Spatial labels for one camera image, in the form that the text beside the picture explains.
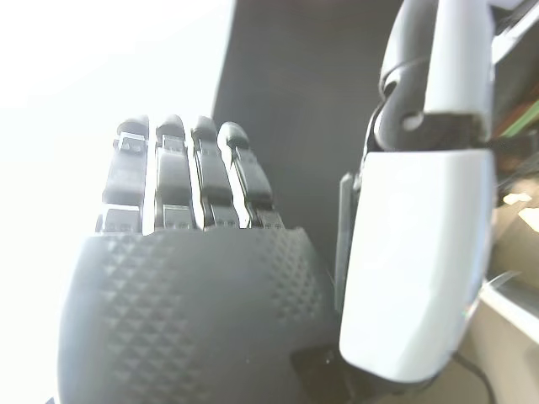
black cable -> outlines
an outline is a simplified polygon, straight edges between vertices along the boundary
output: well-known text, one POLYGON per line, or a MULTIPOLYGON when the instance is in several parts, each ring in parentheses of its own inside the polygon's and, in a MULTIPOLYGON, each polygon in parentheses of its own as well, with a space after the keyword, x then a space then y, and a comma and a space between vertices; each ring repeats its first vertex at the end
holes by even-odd
POLYGON ((481 369, 479 369, 478 366, 476 366, 473 362, 470 360, 464 358, 460 353, 455 352, 453 354, 453 359, 455 362, 457 362, 460 366, 462 366, 464 369, 469 370, 474 375, 476 375, 481 381, 485 384, 485 388, 487 389, 487 395, 488 395, 488 403, 489 404, 497 404, 496 401, 496 395, 494 394, 494 389, 492 388, 492 385, 490 384, 490 380, 488 379, 485 372, 483 372, 481 369))

green object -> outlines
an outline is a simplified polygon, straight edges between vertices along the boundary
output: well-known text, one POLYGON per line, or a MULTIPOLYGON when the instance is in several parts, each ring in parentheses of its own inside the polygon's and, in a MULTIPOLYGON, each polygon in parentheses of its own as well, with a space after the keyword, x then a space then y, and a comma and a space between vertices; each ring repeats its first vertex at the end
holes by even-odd
POLYGON ((507 128, 504 133, 502 133, 502 136, 512 137, 518 135, 531 122, 537 119, 539 119, 539 100, 537 100, 519 119, 507 128))

